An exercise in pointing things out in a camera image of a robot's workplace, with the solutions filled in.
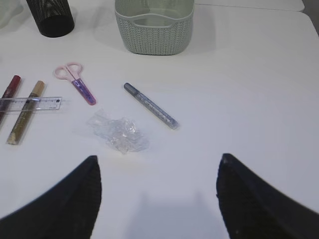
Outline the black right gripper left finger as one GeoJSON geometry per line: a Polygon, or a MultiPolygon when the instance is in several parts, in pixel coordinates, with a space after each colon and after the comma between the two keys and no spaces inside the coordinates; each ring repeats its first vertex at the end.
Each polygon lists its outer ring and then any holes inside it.
{"type": "Polygon", "coordinates": [[[101,200],[101,172],[92,155],[46,193],[1,218],[0,237],[89,239],[101,200]]]}

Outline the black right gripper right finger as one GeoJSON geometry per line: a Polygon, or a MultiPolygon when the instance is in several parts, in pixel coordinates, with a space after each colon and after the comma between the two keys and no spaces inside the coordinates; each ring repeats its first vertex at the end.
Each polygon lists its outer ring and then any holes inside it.
{"type": "Polygon", "coordinates": [[[317,239],[319,215],[272,187],[230,153],[222,155],[216,196],[231,239],[317,239]]]}

